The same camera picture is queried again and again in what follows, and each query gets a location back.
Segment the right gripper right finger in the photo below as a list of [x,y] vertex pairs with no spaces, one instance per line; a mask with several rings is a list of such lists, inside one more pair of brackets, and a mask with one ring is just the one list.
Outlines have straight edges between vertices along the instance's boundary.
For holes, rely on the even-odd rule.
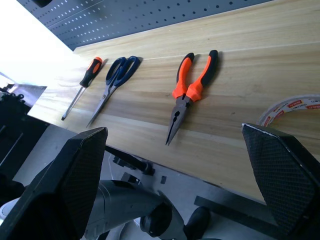
[[274,220],[290,240],[320,238],[320,163],[292,135],[242,124],[253,174]]

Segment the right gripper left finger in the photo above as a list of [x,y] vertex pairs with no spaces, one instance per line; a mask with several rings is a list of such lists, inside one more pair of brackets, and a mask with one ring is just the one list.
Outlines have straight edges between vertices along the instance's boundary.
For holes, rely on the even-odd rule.
[[28,185],[0,226],[2,240],[79,240],[100,181],[106,127],[70,138]]

